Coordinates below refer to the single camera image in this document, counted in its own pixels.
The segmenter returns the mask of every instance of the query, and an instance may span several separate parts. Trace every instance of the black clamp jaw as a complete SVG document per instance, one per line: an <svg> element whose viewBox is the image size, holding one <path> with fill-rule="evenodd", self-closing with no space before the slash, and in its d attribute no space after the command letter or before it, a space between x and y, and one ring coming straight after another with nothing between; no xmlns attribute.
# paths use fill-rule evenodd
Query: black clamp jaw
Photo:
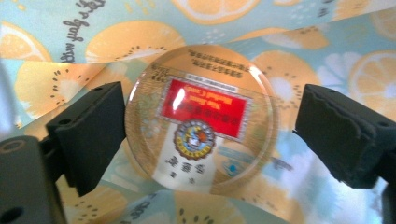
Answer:
<svg viewBox="0 0 396 224"><path fill-rule="evenodd" d="M55 185L96 188L125 138L121 84L93 89L47 124L49 136L0 143L0 223L66 223Z"/></svg>
<svg viewBox="0 0 396 224"><path fill-rule="evenodd" d="M383 222L396 223L395 122L337 91L306 85L294 132L353 189L371 189L384 178Z"/></svg>

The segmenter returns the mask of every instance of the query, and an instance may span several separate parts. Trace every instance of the round logo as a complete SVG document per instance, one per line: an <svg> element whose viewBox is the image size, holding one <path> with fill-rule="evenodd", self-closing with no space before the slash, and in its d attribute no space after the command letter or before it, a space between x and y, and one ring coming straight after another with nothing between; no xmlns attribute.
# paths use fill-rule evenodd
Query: round logo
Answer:
<svg viewBox="0 0 396 224"><path fill-rule="evenodd" d="M198 161L205 158L215 145L212 128L199 119L181 123L175 132L175 145L182 157Z"/></svg>

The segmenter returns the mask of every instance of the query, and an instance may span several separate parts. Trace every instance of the red label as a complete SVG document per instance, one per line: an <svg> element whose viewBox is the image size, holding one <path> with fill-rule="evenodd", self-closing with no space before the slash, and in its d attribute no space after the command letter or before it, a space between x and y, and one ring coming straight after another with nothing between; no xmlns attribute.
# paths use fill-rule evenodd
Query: red label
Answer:
<svg viewBox="0 0 396 224"><path fill-rule="evenodd" d="M247 100L172 79L161 115L184 122L201 119L216 133L239 138Z"/></svg>

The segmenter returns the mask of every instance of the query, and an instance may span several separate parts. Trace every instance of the patterned tablecloth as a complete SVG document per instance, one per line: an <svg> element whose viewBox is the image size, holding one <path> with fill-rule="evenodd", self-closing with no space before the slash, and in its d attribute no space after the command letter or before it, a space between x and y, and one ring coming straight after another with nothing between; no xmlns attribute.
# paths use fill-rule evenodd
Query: patterned tablecloth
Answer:
<svg viewBox="0 0 396 224"><path fill-rule="evenodd" d="M78 198L58 182L70 223L381 222L386 183L339 183L291 130L305 83L396 120L395 1L0 0L0 22L0 139L44 137L46 122L104 83L121 81L126 98L150 62L186 45L244 55L276 93L276 148L248 188L229 195L165 189L125 141L92 193Z"/></svg>

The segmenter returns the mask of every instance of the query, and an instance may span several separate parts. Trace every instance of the yellow citrus print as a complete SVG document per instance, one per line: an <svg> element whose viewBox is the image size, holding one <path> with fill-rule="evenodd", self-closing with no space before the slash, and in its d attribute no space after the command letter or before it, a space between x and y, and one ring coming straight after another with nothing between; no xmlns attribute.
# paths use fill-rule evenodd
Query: yellow citrus print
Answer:
<svg viewBox="0 0 396 224"><path fill-rule="evenodd" d="M24 134L34 136L39 140L42 140L46 136L48 136L46 124L62 113L66 109L65 105L61 105L49 113L43 115L39 119L35 119L33 122L29 123L24 127Z"/></svg>
<svg viewBox="0 0 396 224"><path fill-rule="evenodd" d="M372 13L371 19L382 36L396 41L396 7Z"/></svg>
<svg viewBox="0 0 396 224"><path fill-rule="evenodd" d="M289 7L289 6L295 5L299 2L300 2L300 0L275 0L274 5Z"/></svg>
<svg viewBox="0 0 396 224"><path fill-rule="evenodd" d="M213 25L241 18L260 0L172 0L191 21Z"/></svg>
<svg viewBox="0 0 396 224"><path fill-rule="evenodd" d="M250 39L258 36L263 36L263 35L271 35L271 34L276 34L276 33L283 33L288 31L287 29L284 28L278 28L278 27L269 27L261 30L256 30L249 32L245 35L241 35L234 39L233 41L238 41L238 40L244 40L244 39Z"/></svg>
<svg viewBox="0 0 396 224"><path fill-rule="evenodd" d="M28 61L51 61L43 45L21 27L6 21L0 27L0 57Z"/></svg>
<svg viewBox="0 0 396 224"><path fill-rule="evenodd" d="M25 62L19 69L15 92L34 119L68 102L103 69L102 64Z"/></svg>
<svg viewBox="0 0 396 224"><path fill-rule="evenodd" d="M303 59L281 50L265 51L253 62L262 70L275 91L280 129L294 129L304 85L319 84L316 73Z"/></svg>
<svg viewBox="0 0 396 224"><path fill-rule="evenodd" d="M268 183L262 175L256 175L245 187L227 192L225 195L260 207L290 224L305 223L299 203L289 198L285 190Z"/></svg>
<svg viewBox="0 0 396 224"><path fill-rule="evenodd" d="M150 11L156 7L156 4L153 0L136 0L136 3L145 15L149 15ZM134 13L136 10L136 8L132 7L132 4L130 3L125 2L124 6L128 13Z"/></svg>
<svg viewBox="0 0 396 224"><path fill-rule="evenodd" d="M87 84L88 89L94 89L96 87L105 85L111 82L121 82L123 96L129 95L132 90L132 81L125 76L128 67L126 63L115 62L108 63L107 66L97 74L92 81Z"/></svg>
<svg viewBox="0 0 396 224"><path fill-rule="evenodd" d="M175 191L177 224L246 223L241 212L225 197Z"/></svg>
<svg viewBox="0 0 396 224"><path fill-rule="evenodd" d="M78 197L74 188L67 186L64 178L58 180L57 186L67 220L72 224L92 223L103 215L106 215L108 223L119 217L128 203L120 192L104 185L98 185L82 197Z"/></svg>
<svg viewBox="0 0 396 224"><path fill-rule="evenodd" d="M370 0L339 0L334 12L334 21L359 16L370 4Z"/></svg>
<svg viewBox="0 0 396 224"><path fill-rule="evenodd" d="M154 61L168 50L184 46L174 28L159 21L127 21L97 34L86 49L88 63L106 63L142 58Z"/></svg>
<svg viewBox="0 0 396 224"><path fill-rule="evenodd" d="M322 49L329 45L326 36L317 26L267 35L262 38L268 43L291 49Z"/></svg>
<svg viewBox="0 0 396 224"><path fill-rule="evenodd" d="M353 99L396 121L396 50L377 51L362 57L349 81Z"/></svg>

